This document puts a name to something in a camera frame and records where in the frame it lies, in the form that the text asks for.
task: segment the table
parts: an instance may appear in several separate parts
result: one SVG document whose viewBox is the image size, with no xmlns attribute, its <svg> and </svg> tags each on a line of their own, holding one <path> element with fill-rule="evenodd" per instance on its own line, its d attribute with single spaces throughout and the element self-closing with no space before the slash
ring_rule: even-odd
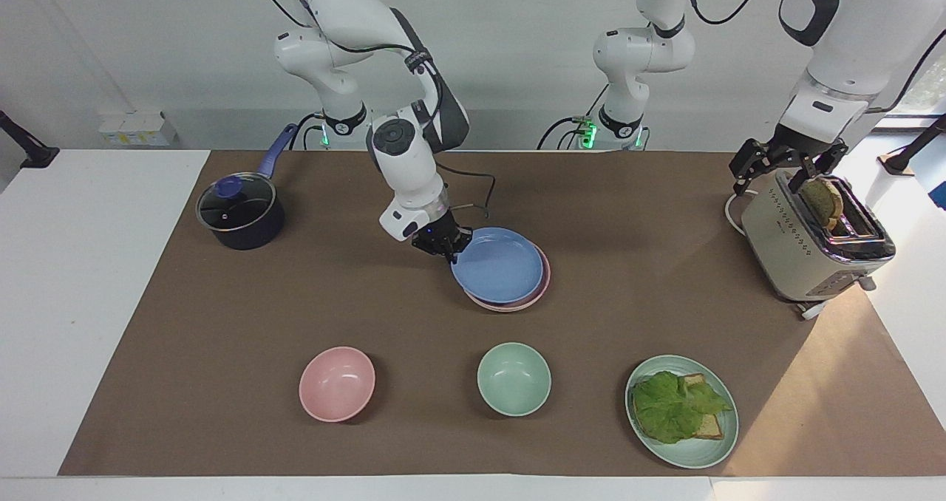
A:
<svg viewBox="0 0 946 501">
<path fill-rule="evenodd" d="M 0 344 L 0 395 L 17 397 L 4 399 L 0 406 L 3 477 L 51 477 L 56 473 L 205 159 L 203 151 L 64 151 L 51 168 L 22 172 L 9 190 L 0 195 L 0 251 L 4 253 L 0 292 L 4 292 L 6 315 Z M 879 188 L 886 185 L 886 178 L 866 170 L 871 167 L 871 160 L 862 145 L 845 162 L 859 194 L 873 191 L 878 195 Z M 943 344 L 943 340 L 936 340 L 944 337 L 943 329 L 936 329 L 936 320 L 929 317 L 937 312 L 942 314 L 942 301 L 939 306 L 936 300 L 927 299 L 903 306 L 901 300 L 906 293 L 916 295 L 911 286 L 929 279 L 923 274 L 928 272 L 932 276 L 933 271 L 926 263 L 932 259 L 942 262 L 944 251 L 936 246 L 936 233 L 943 232 L 946 222 L 937 216 L 939 211 L 932 204 L 926 208 L 928 201 L 919 200 L 925 198 L 915 182 L 896 180 L 889 187 L 885 197 L 872 205 L 886 228 L 901 242 L 901 254 L 878 275 L 880 285 L 890 282 L 895 287 L 879 289 L 871 300 L 943 421 L 946 396 L 936 386 L 936 357 L 940 354 L 928 346 Z M 108 211 L 97 208 L 95 196 L 104 192 L 121 196 L 120 207 Z M 908 199 L 912 207 L 897 205 L 902 198 Z M 134 222 L 125 222 L 129 215 Z M 116 231 L 119 222 L 125 222 L 125 231 Z M 37 241 L 38 233 L 47 236 L 46 245 Z M 104 248 L 109 249 L 108 259 Z M 31 293 L 36 291 L 51 295 L 42 302 L 34 301 Z M 580 492 L 601 498 L 645 499 L 659 492 L 665 498 L 709 499 L 715 490 L 717 498 L 756 497 L 766 491 L 770 498 L 777 499 L 781 494 L 816 488 L 825 498 L 828 494 L 837 497 L 841 492 L 851 498 L 881 499 L 888 498 L 884 497 L 885 492 L 904 488 L 915 492 L 913 498 L 932 497 L 943 486 L 942 478 L 712 482 L 700 477 L 558 480 L 507 475 L 372 480 L 36 478 L 3 480 L 0 494 L 45 498 L 58 491 L 68 498 L 118 498 L 148 490 L 155 498 L 180 498 L 182 488 L 186 488 L 195 498 L 202 497 L 200 491 L 219 492 L 220 498 L 241 498 L 249 497 L 251 492 L 273 494 L 281 490 L 291 497 L 293 491 L 302 495 L 314 488 L 338 488 L 338 495 L 352 497 L 384 491 L 390 497 L 397 497 L 400 492 L 405 498 L 416 498 L 422 497 L 424 491 L 433 492 L 433 497 L 437 491 L 450 488 L 471 498 L 477 491 L 490 491 L 491 495 L 501 492 L 493 497 L 511 497 L 518 492 L 517 498 L 530 497 L 527 494 L 534 498 L 569 498 L 578 497 Z"/>
</svg>

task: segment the blue object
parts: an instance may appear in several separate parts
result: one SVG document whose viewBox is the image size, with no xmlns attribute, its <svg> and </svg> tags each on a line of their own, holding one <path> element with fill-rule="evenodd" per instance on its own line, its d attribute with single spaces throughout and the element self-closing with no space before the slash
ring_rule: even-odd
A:
<svg viewBox="0 0 946 501">
<path fill-rule="evenodd" d="M 263 162 L 259 164 L 259 168 L 257 168 L 256 171 L 263 174 L 264 177 L 273 179 L 273 171 L 276 170 L 276 160 L 278 160 L 279 155 L 283 153 L 283 150 L 286 149 L 286 145 L 293 140 L 298 130 L 299 127 L 297 125 L 287 124 L 287 126 L 283 128 L 283 133 L 279 134 L 279 137 L 273 142 L 273 146 L 271 146 L 270 150 L 264 155 Z"/>
<path fill-rule="evenodd" d="M 217 198 L 223 198 L 224 200 L 233 198 L 240 194 L 240 191 L 243 191 L 243 180 L 236 175 L 220 178 L 214 184 L 214 194 L 217 195 Z"/>
<path fill-rule="evenodd" d="M 930 192 L 930 198 L 933 198 L 933 202 L 939 205 L 939 208 L 946 209 L 946 181 L 940 183 L 939 187 Z"/>
<path fill-rule="evenodd" d="M 526 298 L 542 281 L 542 257 L 529 239 L 505 228 L 479 228 L 452 265 L 466 292 L 489 303 Z"/>
</svg>

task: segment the blue plate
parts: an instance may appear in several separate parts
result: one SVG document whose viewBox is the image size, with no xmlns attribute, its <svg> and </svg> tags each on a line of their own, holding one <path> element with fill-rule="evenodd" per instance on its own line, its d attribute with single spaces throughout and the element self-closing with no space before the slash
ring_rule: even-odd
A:
<svg viewBox="0 0 946 501">
<path fill-rule="evenodd" d="M 526 298 L 542 281 L 542 257 L 529 239 L 504 228 L 479 228 L 452 265 L 453 276 L 471 293 L 489 303 Z"/>
</svg>

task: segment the green light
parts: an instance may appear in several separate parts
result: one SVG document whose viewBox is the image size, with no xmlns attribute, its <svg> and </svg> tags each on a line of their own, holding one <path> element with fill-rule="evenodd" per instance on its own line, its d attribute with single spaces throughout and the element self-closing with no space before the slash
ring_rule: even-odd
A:
<svg viewBox="0 0 946 501">
<path fill-rule="evenodd" d="M 585 136 L 582 137 L 582 148 L 588 150 L 594 148 L 594 138 L 596 135 L 598 135 L 598 126 L 588 124 L 588 130 L 585 131 Z"/>
</svg>

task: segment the brown table mat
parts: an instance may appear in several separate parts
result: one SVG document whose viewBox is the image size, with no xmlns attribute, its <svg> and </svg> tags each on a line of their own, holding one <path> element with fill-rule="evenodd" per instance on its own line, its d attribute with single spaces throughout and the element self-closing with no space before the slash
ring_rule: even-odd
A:
<svg viewBox="0 0 946 501">
<path fill-rule="evenodd" d="M 392 194 L 364 153 L 284 154 L 284 231 L 249 252 L 217 244 L 194 201 L 260 155 L 210 155 L 60 474 L 946 474 L 946 432 L 860 290 L 816 324 L 774 298 L 723 218 L 727 154 L 441 155 L 500 178 L 492 218 L 460 221 L 550 256 L 546 298 L 511 315 L 388 238 L 375 219 Z M 455 204 L 488 183 L 446 178 Z M 477 393 L 480 356 L 506 341 L 553 370 L 523 419 Z M 338 345 L 371 356 L 378 387 L 354 420 L 318 423 L 299 375 Z M 662 353 L 732 391 L 742 429 L 724 463 L 678 470 L 635 438 L 625 382 Z"/>
</svg>

